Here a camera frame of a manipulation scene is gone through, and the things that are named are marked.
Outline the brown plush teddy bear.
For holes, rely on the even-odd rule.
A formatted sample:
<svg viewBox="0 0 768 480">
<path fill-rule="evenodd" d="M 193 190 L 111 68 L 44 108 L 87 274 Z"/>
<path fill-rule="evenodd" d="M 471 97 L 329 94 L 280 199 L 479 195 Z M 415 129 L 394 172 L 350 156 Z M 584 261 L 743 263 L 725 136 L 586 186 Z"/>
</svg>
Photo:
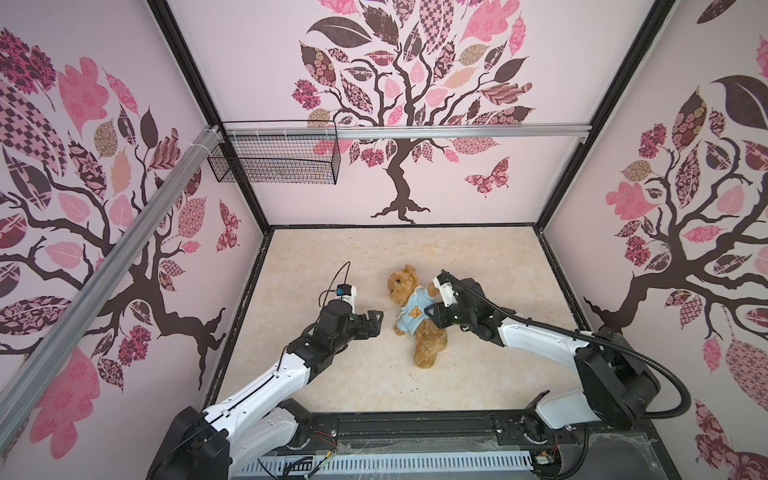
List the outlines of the brown plush teddy bear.
<svg viewBox="0 0 768 480">
<path fill-rule="evenodd" d="M 410 264 L 390 274 L 387 289 L 389 298 L 400 308 L 395 333 L 413 338 L 416 367 L 432 368 L 448 345 L 447 331 L 438 328 L 426 312 L 428 307 L 442 302 L 439 290 L 433 284 L 422 285 Z"/>
</svg>

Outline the light blue bear hoodie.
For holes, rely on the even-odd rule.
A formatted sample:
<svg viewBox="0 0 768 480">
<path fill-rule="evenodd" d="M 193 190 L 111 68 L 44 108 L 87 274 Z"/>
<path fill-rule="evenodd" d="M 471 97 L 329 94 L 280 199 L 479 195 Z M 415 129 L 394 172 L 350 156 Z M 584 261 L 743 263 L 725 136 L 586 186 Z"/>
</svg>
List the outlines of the light blue bear hoodie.
<svg viewBox="0 0 768 480">
<path fill-rule="evenodd" d="M 403 333 L 414 335 L 427 319 L 425 309 L 438 302 L 439 297 L 431 295 L 426 287 L 418 286 L 401 308 L 395 327 Z"/>
</svg>

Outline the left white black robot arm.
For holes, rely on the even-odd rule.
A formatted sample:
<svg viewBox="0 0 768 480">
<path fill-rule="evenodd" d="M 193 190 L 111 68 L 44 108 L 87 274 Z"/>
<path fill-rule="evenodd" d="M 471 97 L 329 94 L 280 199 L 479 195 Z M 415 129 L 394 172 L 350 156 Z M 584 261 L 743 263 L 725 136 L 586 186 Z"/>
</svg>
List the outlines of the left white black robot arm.
<svg viewBox="0 0 768 480">
<path fill-rule="evenodd" d="M 171 422 L 148 479 L 231 479 L 250 462 L 292 442 L 312 414 L 291 396 L 331 366 L 353 341 L 381 333 L 384 313 L 355 312 L 348 296 L 329 301 L 279 360 L 247 386 L 202 411 L 187 407 Z"/>
</svg>

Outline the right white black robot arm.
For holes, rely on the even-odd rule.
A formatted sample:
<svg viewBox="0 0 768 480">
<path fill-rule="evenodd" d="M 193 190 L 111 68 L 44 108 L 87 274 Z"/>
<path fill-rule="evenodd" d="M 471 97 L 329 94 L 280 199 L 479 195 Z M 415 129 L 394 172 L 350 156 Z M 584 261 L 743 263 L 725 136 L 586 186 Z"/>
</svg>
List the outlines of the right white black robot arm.
<svg viewBox="0 0 768 480">
<path fill-rule="evenodd" d="M 577 376 L 573 389 L 556 395 L 545 390 L 522 410 L 520 428 L 531 442 L 579 424 L 631 429 L 660 392 L 658 379 L 618 334 L 536 326 L 512 309 L 493 306 L 471 278 L 451 280 L 443 273 L 433 285 L 441 300 L 426 314 L 439 328 L 457 325 L 483 341 L 538 355 Z"/>
</svg>

